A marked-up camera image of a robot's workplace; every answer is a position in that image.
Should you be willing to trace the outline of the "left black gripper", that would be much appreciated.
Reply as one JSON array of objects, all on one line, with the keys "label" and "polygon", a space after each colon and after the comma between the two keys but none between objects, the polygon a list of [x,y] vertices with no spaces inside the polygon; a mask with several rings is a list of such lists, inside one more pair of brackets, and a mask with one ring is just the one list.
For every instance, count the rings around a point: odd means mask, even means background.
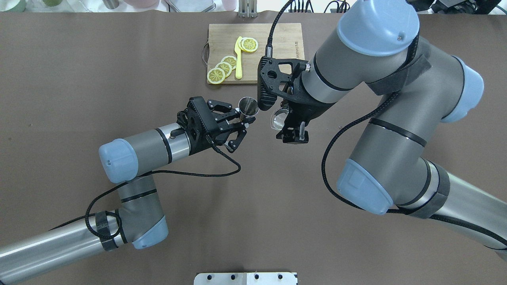
[{"label": "left black gripper", "polygon": [[216,139],[217,146],[225,146],[229,153],[234,153],[245,138],[249,124],[254,121],[240,121],[240,112],[230,103],[207,100],[207,105],[217,123],[219,130],[212,133],[206,130],[201,117],[189,115],[189,155],[197,154],[211,148]]}]

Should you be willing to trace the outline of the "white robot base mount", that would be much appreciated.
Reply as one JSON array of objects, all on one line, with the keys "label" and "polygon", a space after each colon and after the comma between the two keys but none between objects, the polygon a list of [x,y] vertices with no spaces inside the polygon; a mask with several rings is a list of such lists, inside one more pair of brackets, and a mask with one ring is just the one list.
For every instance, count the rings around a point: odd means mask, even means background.
[{"label": "white robot base mount", "polygon": [[194,285],[298,285],[293,272],[229,272],[197,274]]}]

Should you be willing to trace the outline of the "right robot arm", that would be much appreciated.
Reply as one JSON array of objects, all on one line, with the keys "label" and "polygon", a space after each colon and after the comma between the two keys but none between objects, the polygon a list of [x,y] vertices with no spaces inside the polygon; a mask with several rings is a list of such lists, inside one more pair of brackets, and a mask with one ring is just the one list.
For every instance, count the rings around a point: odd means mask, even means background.
[{"label": "right robot arm", "polygon": [[382,100],[344,126],[322,158],[328,191],[375,215],[433,219],[506,259],[506,203],[421,155],[439,123],[480,101],[482,77],[419,35],[405,0],[357,0],[281,95],[285,127],[304,127],[360,83]]}]

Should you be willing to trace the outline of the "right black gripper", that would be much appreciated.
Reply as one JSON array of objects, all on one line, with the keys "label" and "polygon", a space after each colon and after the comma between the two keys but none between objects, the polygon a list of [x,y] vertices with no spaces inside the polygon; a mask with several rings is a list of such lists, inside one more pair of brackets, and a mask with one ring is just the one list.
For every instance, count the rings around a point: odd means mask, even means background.
[{"label": "right black gripper", "polygon": [[335,103],[323,103],[314,99],[303,86],[284,86],[283,91],[292,95],[303,97],[303,103],[293,99],[284,99],[280,102],[278,111],[289,111],[284,123],[284,128],[276,135],[284,144],[308,144],[309,135],[305,130],[306,123],[321,116]]}]

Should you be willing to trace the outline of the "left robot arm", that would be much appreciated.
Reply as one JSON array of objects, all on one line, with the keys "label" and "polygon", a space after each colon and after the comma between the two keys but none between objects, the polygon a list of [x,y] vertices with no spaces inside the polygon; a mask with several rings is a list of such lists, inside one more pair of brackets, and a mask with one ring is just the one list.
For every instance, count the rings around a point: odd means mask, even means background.
[{"label": "left robot arm", "polygon": [[191,97],[176,122],[99,148],[114,187],[95,197],[85,214],[46,233],[1,248],[1,284],[13,285],[125,244],[146,249],[167,238],[169,230],[153,175],[163,166],[209,148],[237,166],[228,153],[237,150],[259,112],[257,100],[238,106]]}]

